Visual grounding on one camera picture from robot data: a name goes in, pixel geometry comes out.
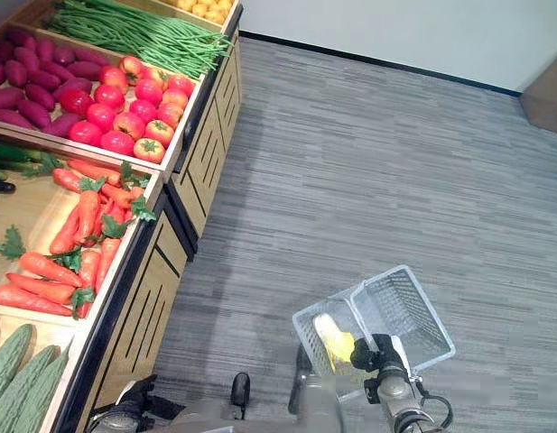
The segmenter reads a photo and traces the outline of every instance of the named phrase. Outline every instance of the white wall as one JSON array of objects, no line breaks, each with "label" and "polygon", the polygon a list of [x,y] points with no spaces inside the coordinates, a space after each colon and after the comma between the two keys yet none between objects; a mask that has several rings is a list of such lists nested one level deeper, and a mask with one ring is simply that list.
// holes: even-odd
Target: white wall
[{"label": "white wall", "polygon": [[557,56],[557,0],[242,0],[243,30],[522,91]]}]

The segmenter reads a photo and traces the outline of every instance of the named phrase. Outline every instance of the black cable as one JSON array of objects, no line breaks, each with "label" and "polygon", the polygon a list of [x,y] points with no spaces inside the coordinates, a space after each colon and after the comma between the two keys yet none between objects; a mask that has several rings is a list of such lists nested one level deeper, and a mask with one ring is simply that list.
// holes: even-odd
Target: black cable
[{"label": "black cable", "polygon": [[416,381],[416,388],[419,390],[419,393],[422,395],[421,407],[424,406],[424,402],[427,400],[440,401],[442,404],[444,404],[447,407],[447,411],[448,411],[447,416],[444,419],[444,421],[441,423],[442,428],[447,428],[452,423],[453,416],[454,416],[452,412],[452,406],[450,405],[450,401],[448,401],[444,397],[441,397],[440,395],[430,394],[428,391],[424,389],[424,386],[422,386],[421,381]]}]

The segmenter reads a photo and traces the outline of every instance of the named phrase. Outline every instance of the green cucumber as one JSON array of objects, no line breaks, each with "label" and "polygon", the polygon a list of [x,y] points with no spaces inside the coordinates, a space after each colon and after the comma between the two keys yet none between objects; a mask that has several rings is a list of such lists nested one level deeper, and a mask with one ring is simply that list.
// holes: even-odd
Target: green cucumber
[{"label": "green cucumber", "polygon": [[0,347],[0,397],[9,382],[14,378],[15,372],[25,356],[31,337],[32,326],[21,325]]},{"label": "green cucumber", "polygon": [[50,407],[53,394],[68,363],[68,346],[55,361],[45,367],[25,399],[21,414],[15,421],[15,433],[38,433]]},{"label": "green cucumber", "polygon": [[0,398],[0,433],[11,433],[27,394],[50,363],[57,346],[48,345],[15,375]]}]

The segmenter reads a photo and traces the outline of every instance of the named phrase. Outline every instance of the carrot leaf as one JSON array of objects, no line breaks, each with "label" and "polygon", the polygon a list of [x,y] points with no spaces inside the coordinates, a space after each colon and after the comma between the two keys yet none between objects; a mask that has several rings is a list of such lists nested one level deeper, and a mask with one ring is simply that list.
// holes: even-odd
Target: carrot leaf
[{"label": "carrot leaf", "polygon": [[100,178],[99,180],[93,180],[86,178],[85,176],[79,180],[79,189],[82,191],[96,191],[99,192],[101,187],[106,183],[107,178]]},{"label": "carrot leaf", "polygon": [[73,312],[73,318],[78,319],[78,308],[81,307],[86,302],[93,302],[96,299],[96,292],[94,292],[93,287],[87,287],[85,289],[77,289],[71,295],[71,309]]},{"label": "carrot leaf", "polygon": [[25,253],[22,236],[15,226],[5,230],[5,242],[0,244],[0,254],[8,260],[19,259]]},{"label": "carrot leaf", "polygon": [[125,221],[123,224],[118,224],[117,221],[110,215],[104,214],[101,216],[102,226],[101,231],[107,237],[120,239],[124,237],[125,230],[132,223],[132,220]]},{"label": "carrot leaf", "polygon": [[148,209],[145,204],[145,197],[140,196],[131,203],[132,215],[140,218],[143,221],[155,221],[157,219],[154,212]]}]

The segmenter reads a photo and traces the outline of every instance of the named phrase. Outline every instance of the yellow object in basket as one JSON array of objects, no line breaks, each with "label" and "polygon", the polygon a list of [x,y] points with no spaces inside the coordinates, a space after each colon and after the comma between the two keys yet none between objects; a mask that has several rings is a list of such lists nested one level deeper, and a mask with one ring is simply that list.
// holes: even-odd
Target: yellow object in basket
[{"label": "yellow object in basket", "polygon": [[319,314],[314,318],[313,324],[326,348],[332,371],[337,371],[337,365],[350,364],[350,355],[354,350],[352,334],[342,332],[330,314]]}]

